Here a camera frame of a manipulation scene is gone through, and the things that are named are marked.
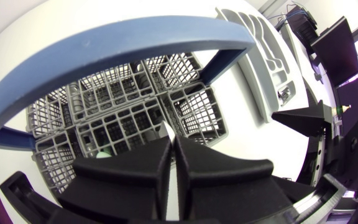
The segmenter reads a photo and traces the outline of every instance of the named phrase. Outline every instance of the desk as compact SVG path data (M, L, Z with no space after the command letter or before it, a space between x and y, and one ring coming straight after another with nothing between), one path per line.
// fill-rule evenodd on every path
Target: desk
M246 14L262 15L243 0L224 1L156 1L155 7L147 1L94 1L49 0L18 18L0 34L0 80L23 60L47 47L78 32L98 27L110 22L147 16L187 15L216 17L215 7L229 8ZM288 47L275 32L279 45L284 49L288 64L293 72L297 93L284 107L285 110L308 106L306 91L296 62ZM201 63L213 56L212 52L196 54ZM229 135L213 146L213 149L233 157L244 159L270 159L274 163L273 175L296 180L306 154L308 138L296 131L272 122L265 124L259 115L254 97L238 65L233 66L213 83L216 98L228 126ZM7 126L25 130L25 114L19 113ZM0 183L17 170L29 177L34 189L49 200L53 198L46 188L31 152L8 152L0 150ZM171 192L176 190L175 183ZM13 222L22 222L0 191L1 200ZM168 204L174 207L175 202Z

